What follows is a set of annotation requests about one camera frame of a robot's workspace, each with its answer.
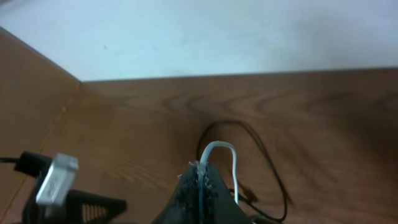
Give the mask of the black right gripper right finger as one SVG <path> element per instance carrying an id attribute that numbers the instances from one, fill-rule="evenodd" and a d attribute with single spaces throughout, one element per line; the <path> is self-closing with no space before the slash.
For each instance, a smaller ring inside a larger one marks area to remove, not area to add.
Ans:
<path id="1" fill-rule="evenodd" d="M 251 224 L 231 196 L 218 169 L 210 163 L 203 183 L 203 222 L 205 224 Z"/>

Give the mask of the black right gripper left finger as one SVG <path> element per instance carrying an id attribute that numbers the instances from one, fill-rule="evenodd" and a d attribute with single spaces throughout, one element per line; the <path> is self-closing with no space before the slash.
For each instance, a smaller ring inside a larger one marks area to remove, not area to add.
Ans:
<path id="1" fill-rule="evenodd" d="M 168 204 L 152 224 L 198 224 L 200 219 L 197 180 L 197 165 L 189 163 Z"/>

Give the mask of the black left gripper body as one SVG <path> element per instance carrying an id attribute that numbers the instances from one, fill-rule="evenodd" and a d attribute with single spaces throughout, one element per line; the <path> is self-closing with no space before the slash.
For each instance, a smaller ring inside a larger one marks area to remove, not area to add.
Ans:
<path id="1" fill-rule="evenodd" d="M 125 200 L 69 190 L 61 205 L 39 205 L 35 196 L 44 181 L 36 178 L 34 188 L 22 211 L 23 224 L 42 223 L 109 223 L 127 210 Z"/>

